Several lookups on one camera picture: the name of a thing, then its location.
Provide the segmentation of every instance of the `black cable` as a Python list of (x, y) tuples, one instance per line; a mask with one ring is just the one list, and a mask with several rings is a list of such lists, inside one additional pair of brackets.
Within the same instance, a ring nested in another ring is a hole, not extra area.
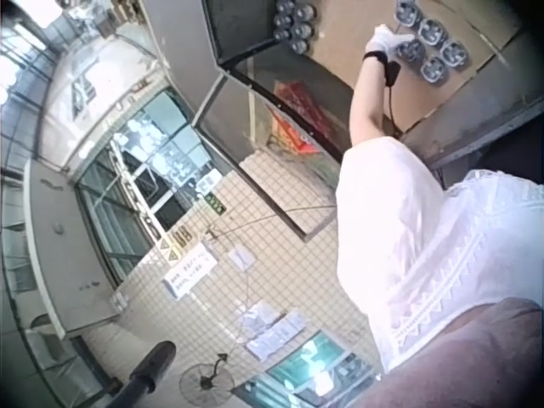
[(391, 119), (391, 123), (393, 124), (393, 137), (397, 139), (400, 136), (400, 133), (397, 131), (397, 124), (394, 122), (393, 87), (389, 87), (389, 119)]

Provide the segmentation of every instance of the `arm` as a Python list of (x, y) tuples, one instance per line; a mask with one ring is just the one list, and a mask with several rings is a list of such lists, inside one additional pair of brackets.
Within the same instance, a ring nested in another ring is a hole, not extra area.
[[(411, 34), (393, 34), (385, 25), (376, 27), (374, 36), (366, 44), (365, 51), (382, 51), (389, 58), (401, 44), (412, 41)], [(355, 84), (354, 97), (349, 112), (349, 133), (352, 146), (369, 139), (384, 136), (383, 91), (385, 89), (385, 68), (376, 58), (367, 58), (361, 66)]]
[(385, 69), (375, 58), (365, 59), (355, 84), (354, 98), (349, 111), (351, 145), (384, 136), (383, 90)]

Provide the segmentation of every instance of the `black wristband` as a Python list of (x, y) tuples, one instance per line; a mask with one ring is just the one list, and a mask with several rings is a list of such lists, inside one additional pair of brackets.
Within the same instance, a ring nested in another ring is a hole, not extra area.
[(383, 70), (385, 72), (385, 86), (391, 88), (397, 81), (397, 77), (399, 76), (399, 63), (394, 61), (389, 62), (388, 55), (385, 54), (383, 51), (371, 51), (369, 53), (366, 53), (363, 57), (363, 61), (370, 57), (374, 57), (382, 63)]
[(380, 61), (383, 64), (383, 67), (387, 67), (389, 58), (388, 55), (385, 54), (383, 51), (370, 51), (365, 54), (363, 57), (363, 61), (366, 60), (369, 57), (375, 57), (378, 61)]

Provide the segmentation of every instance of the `white dress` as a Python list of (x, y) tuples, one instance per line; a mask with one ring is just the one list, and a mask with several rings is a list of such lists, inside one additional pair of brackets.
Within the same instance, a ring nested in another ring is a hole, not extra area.
[(509, 297), (542, 306), (541, 185), (472, 171), (444, 192), (384, 137), (346, 152), (337, 205), (338, 279), (368, 315), (386, 372), (474, 306)]

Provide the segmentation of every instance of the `white paper sign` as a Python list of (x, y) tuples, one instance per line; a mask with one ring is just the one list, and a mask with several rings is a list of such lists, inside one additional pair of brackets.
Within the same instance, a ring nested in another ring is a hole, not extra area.
[(264, 300), (254, 304), (242, 316), (242, 325), (246, 337), (254, 338), (258, 336), (268, 329), (279, 317), (280, 314)]
[(246, 347), (259, 361), (266, 361), (273, 353), (295, 338), (305, 327), (304, 318), (297, 310), (293, 310), (267, 331), (248, 342)]
[(214, 168), (210, 173), (205, 175), (198, 183), (196, 183), (195, 190), (197, 193), (201, 193), (203, 196), (205, 196), (207, 193), (213, 190), (213, 187), (215, 187), (222, 178), (223, 176), (219, 170)]
[(255, 257), (242, 244), (236, 245), (229, 251), (229, 258), (242, 272), (246, 272), (250, 266), (255, 264)]
[(168, 271), (162, 282), (176, 300), (186, 295), (200, 279), (210, 273), (218, 264), (217, 259), (201, 243)]

